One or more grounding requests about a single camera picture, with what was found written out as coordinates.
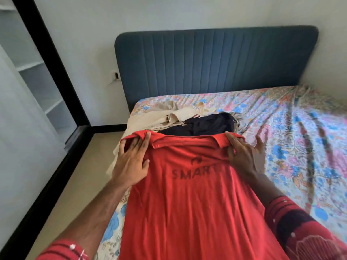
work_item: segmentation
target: shelving unit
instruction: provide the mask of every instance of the shelving unit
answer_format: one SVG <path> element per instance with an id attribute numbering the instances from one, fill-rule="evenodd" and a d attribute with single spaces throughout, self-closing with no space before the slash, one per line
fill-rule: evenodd
<path id="1" fill-rule="evenodd" d="M 65 143 L 76 123 L 11 0 L 0 0 L 0 45 Z"/>

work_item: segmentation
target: blue upholstered headboard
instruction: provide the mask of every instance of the blue upholstered headboard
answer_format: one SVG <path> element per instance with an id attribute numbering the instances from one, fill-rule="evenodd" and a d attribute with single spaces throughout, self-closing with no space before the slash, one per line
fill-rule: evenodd
<path id="1" fill-rule="evenodd" d="M 115 41 L 129 110 L 147 97 L 297 85 L 314 26 L 148 31 Z"/>

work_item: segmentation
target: mattress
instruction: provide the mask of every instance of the mattress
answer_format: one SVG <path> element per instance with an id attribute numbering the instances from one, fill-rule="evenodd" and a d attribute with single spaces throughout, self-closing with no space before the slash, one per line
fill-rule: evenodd
<path id="1" fill-rule="evenodd" d="M 266 174 L 314 219 L 347 243 L 347 107 L 308 86 L 158 96 L 140 100 L 131 115 L 173 100 L 179 106 L 203 102 L 218 112 L 239 112 L 250 144 L 260 134 Z M 129 190 L 99 246 L 98 259 L 117 259 Z"/>

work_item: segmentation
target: person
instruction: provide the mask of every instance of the person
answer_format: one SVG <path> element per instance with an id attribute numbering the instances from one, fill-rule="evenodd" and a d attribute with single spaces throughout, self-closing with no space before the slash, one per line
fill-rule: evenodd
<path id="1" fill-rule="evenodd" d="M 265 207 L 264 220 L 290 259 L 346 259 L 347 246 L 285 196 L 264 173 L 263 142 L 257 135 L 255 147 L 229 132 L 230 165 L 252 188 Z M 112 178 L 77 218 L 36 259 L 92 259 L 107 225 L 126 190 L 145 178 L 149 160 L 143 162 L 150 133 L 135 138 L 124 151 L 119 147 Z"/>

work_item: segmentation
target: hand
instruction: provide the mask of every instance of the hand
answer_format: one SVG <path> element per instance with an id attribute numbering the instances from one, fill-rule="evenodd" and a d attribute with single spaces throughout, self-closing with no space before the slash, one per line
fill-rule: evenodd
<path id="1" fill-rule="evenodd" d="M 228 147 L 230 165 L 248 184 L 252 184 L 259 175 L 264 174 L 265 153 L 261 138 L 256 135 L 255 147 L 242 139 L 225 132 L 231 146 Z"/>
<path id="2" fill-rule="evenodd" d="M 130 187 L 147 176 L 150 160 L 145 160 L 143 164 L 142 162 L 150 137 L 151 133 L 147 132 L 144 141 L 139 137 L 134 138 L 126 152 L 124 152 L 126 140 L 120 142 L 118 159 L 112 173 L 112 179 L 116 184 Z"/>

